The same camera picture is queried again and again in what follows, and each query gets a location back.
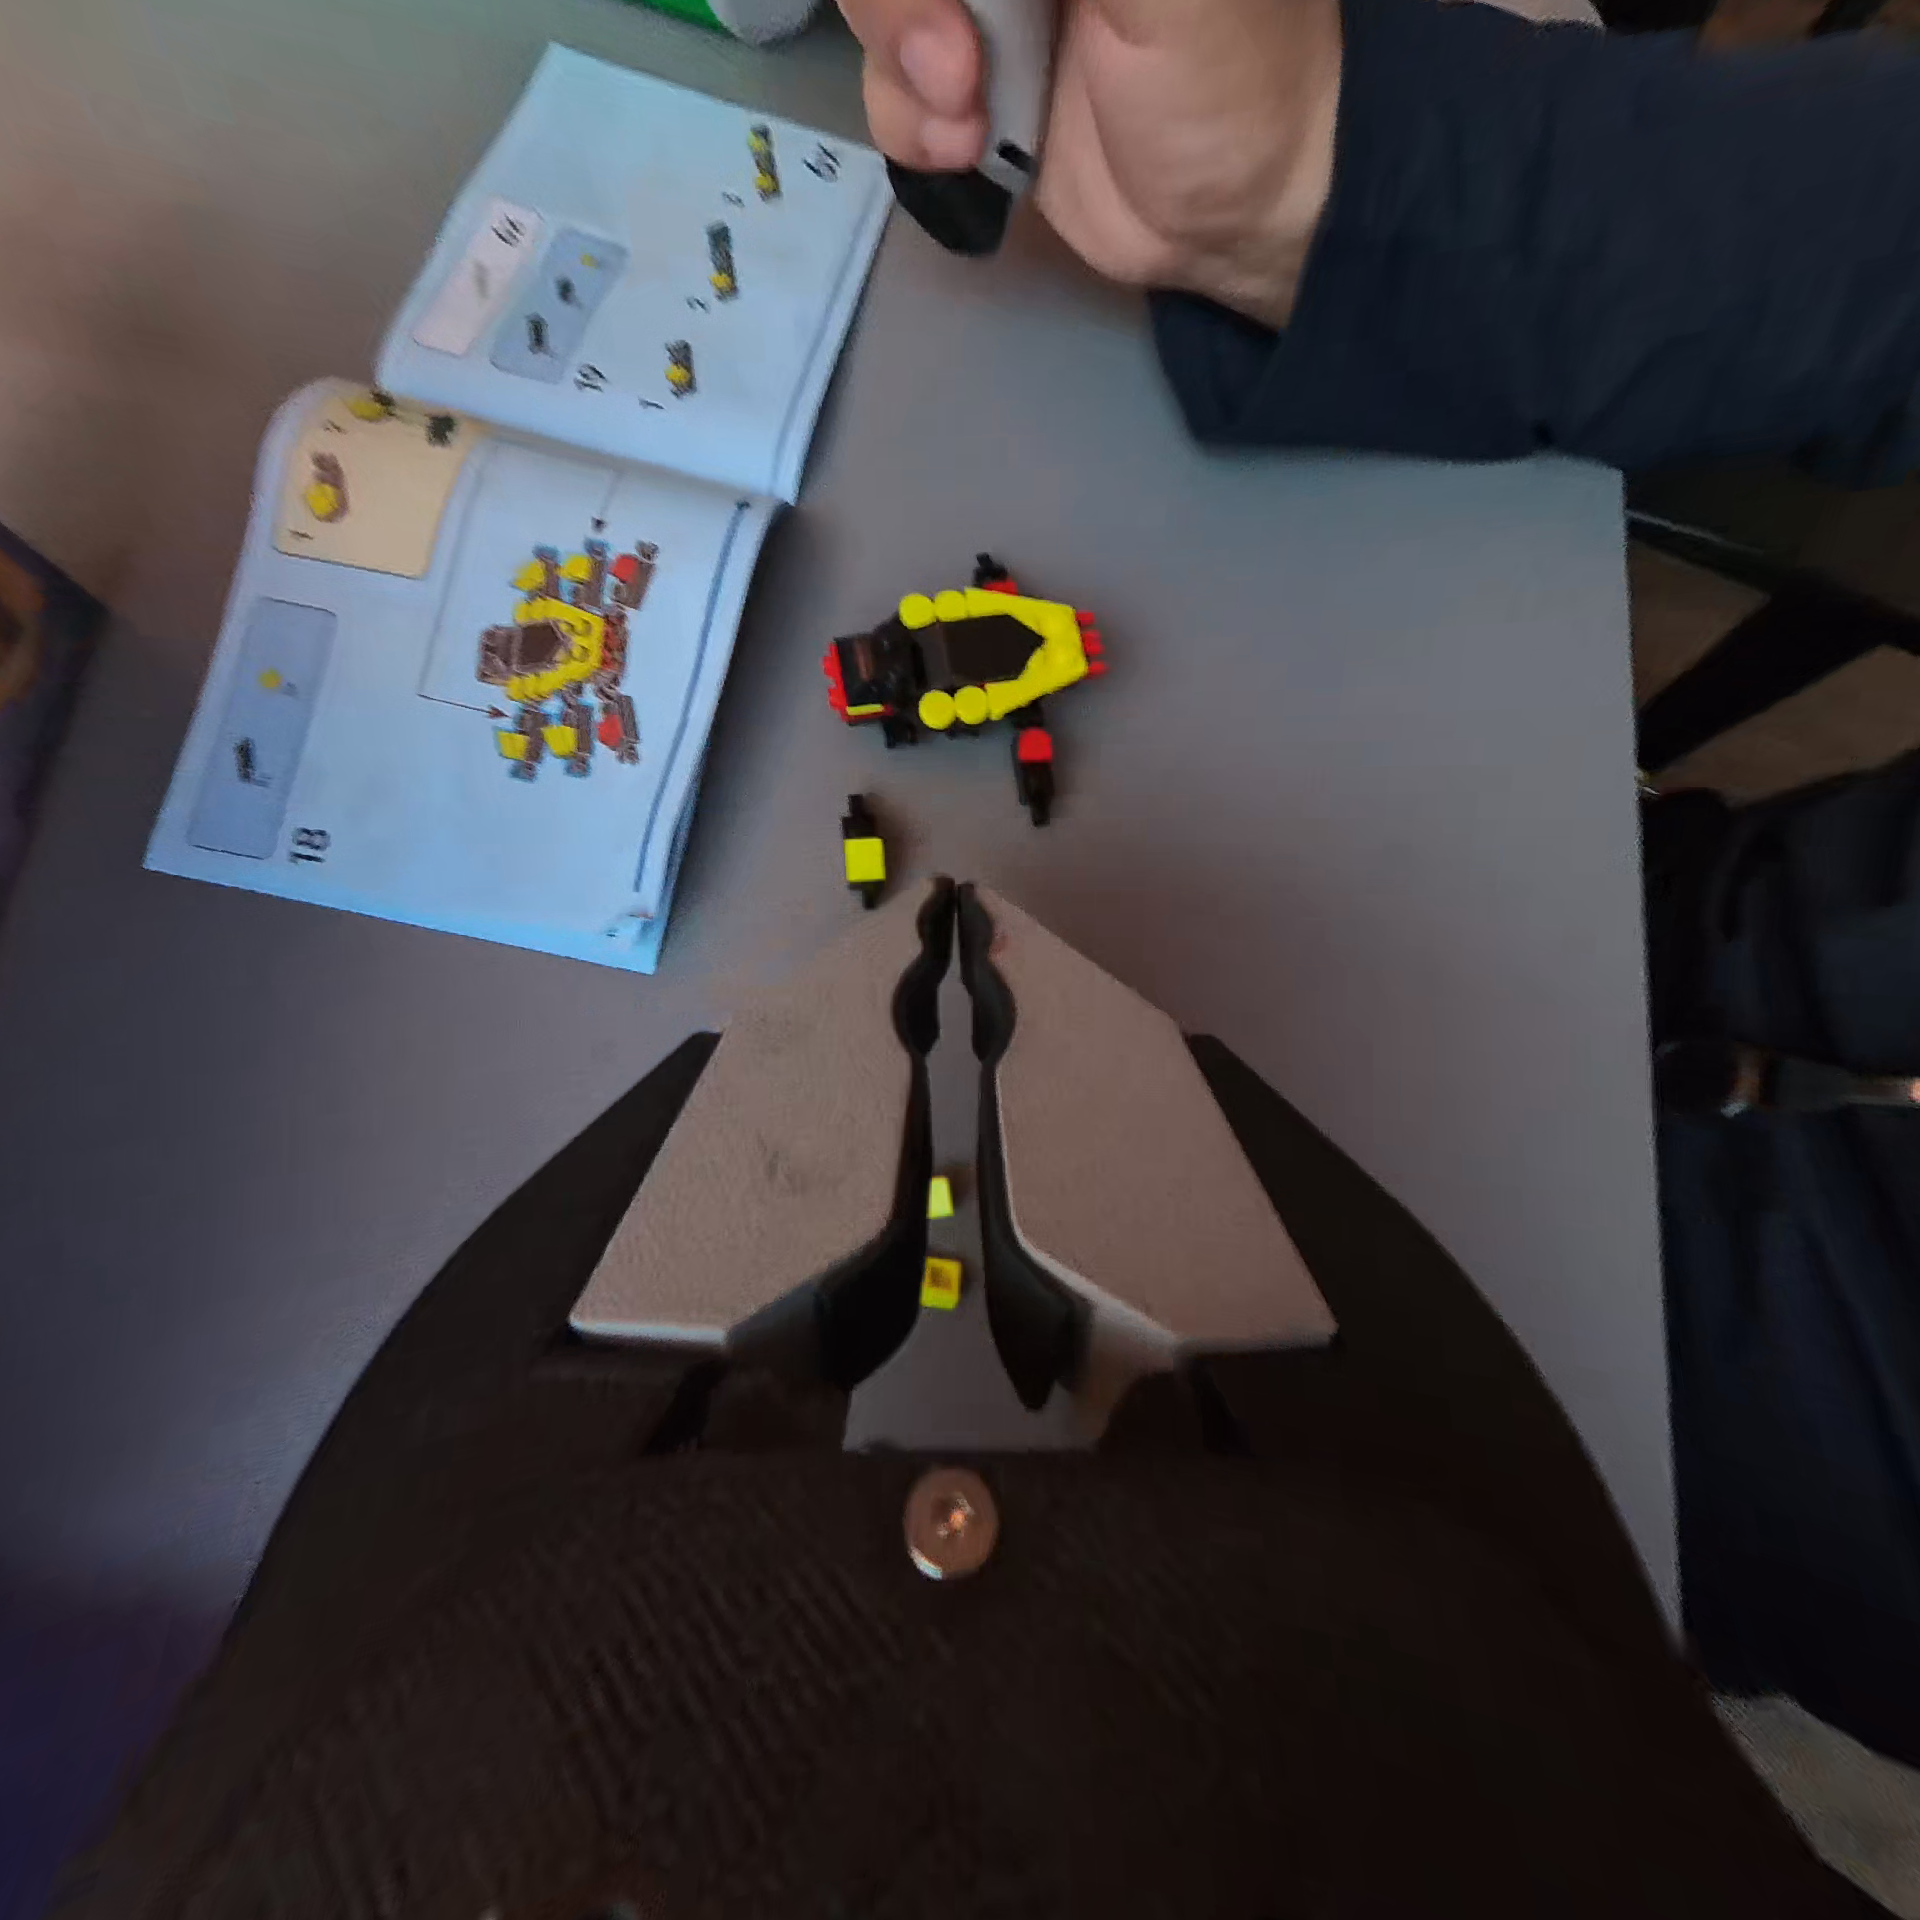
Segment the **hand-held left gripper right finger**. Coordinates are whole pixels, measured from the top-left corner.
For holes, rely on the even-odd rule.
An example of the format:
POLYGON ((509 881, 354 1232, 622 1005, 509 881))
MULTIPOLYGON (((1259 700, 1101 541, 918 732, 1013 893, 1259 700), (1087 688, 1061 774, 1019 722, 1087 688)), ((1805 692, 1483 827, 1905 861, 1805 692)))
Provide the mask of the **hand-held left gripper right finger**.
POLYGON ((1179 1023, 984 885, 956 893, 956 961, 987 1316, 1016 1399, 1327 1350, 1336 1312, 1179 1023))

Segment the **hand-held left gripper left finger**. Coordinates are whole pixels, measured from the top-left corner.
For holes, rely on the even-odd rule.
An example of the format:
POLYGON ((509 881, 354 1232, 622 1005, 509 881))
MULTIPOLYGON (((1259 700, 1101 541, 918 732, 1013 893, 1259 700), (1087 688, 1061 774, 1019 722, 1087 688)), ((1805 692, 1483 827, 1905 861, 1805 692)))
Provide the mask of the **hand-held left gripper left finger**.
POLYGON ((955 918, 956 885, 932 880, 731 1015, 574 1299, 574 1336, 839 1392, 904 1344, 955 918))

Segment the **person's right forearm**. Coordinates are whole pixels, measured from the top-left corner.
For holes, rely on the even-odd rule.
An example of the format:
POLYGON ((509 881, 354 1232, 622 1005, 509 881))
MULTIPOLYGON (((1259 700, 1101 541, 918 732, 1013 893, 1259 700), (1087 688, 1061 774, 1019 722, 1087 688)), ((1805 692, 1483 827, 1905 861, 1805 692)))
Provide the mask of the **person's right forearm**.
POLYGON ((1918 476, 1918 45, 1347 3, 1282 327, 1154 295, 1201 443, 1918 476))

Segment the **yellow black red lego model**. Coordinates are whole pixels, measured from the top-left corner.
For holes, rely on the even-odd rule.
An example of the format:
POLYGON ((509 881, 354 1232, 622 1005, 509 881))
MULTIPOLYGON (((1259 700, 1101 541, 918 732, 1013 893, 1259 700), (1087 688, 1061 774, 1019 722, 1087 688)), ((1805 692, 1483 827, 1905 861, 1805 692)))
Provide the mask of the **yellow black red lego model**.
POLYGON ((1046 704, 1104 674, 1095 614, 1025 593, 989 552, 966 589, 904 593, 885 619, 823 651, 829 713, 885 747, 1007 732, 1019 808, 1038 831, 1057 794, 1046 704))

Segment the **lego instruction booklet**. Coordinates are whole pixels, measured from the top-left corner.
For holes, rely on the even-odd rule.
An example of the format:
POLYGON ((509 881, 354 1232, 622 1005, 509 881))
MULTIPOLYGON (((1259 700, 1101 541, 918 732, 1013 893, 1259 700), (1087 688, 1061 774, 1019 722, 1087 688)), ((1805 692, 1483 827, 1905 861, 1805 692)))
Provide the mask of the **lego instruction booklet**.
POLYGON ((889 212, 857 142, 548 45, 373 379, 268 428, 143 864, 655 972, 889 212))

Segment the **person's right hand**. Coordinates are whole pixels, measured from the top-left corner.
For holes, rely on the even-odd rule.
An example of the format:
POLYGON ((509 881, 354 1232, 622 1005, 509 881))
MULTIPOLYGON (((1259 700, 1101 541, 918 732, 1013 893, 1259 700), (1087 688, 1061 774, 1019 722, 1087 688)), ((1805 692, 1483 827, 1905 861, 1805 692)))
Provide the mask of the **person's right hand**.
POLYGON ((1069 3, 1037 204, 1095 275, 1283 327, 1336 167, 1338 3, 1069 3))

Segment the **green grey object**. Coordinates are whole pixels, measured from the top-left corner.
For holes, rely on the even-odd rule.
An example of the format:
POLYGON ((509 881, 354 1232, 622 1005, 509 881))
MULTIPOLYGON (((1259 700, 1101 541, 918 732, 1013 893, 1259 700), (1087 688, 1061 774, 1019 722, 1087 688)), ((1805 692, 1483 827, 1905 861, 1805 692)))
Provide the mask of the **green grey object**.
POLYGON ((648 14, 659 14, 688 25, 704 25, 722 36, 731 36, 745 45, 781 45, 798 38, 809 31, 812 16, 823 3, 776 3, 776 0, 750 0, 750 3, 698 3, 698 0, 659 0, 659 3, 628 3, 645 6, 648 14))

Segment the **person's dark blue pants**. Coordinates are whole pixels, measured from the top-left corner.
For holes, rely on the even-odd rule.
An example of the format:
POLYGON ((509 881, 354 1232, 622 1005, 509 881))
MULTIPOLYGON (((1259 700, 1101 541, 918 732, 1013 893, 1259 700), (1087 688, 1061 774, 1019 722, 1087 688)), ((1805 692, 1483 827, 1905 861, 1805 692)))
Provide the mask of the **person's dark blue pants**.
POLYGON ((1918 1766, 1918 754, 1642 802, 1684 1626, 1918 1766))

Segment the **black chair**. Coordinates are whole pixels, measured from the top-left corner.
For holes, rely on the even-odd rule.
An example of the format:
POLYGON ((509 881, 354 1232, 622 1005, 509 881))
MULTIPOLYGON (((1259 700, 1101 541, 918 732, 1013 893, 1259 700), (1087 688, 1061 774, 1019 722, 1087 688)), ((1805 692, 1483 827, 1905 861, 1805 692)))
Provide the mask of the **black chair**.
POLYGON ((1642 776, 1665 774, 1725 732, 1767 714, 1869 652, 1918 658, 1913 610, 1642 505, 1628 508, 1628 531, 1642 548, 1759 593, 1742 625, 1640 709, 1642 776))

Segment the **dark box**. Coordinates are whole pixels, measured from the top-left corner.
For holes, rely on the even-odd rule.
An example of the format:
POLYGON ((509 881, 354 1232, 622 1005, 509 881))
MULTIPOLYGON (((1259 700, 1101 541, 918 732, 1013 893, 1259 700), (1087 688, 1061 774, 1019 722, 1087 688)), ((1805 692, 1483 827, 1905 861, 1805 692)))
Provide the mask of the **dark box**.
POLYGON ((109 606, 4 529, 4 904, 105 629, 109 606))

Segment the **grey fabric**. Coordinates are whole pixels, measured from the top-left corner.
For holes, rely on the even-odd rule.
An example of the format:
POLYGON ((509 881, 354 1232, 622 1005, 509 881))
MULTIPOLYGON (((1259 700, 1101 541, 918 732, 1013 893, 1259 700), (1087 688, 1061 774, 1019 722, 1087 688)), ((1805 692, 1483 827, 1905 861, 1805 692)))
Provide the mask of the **grey fabric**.
POLYGON ((1918 1917, 1918 1770, 1784 1695, 1717 1693, 1714 1710, 1812 1852, 1893 1917, 1918 1917))

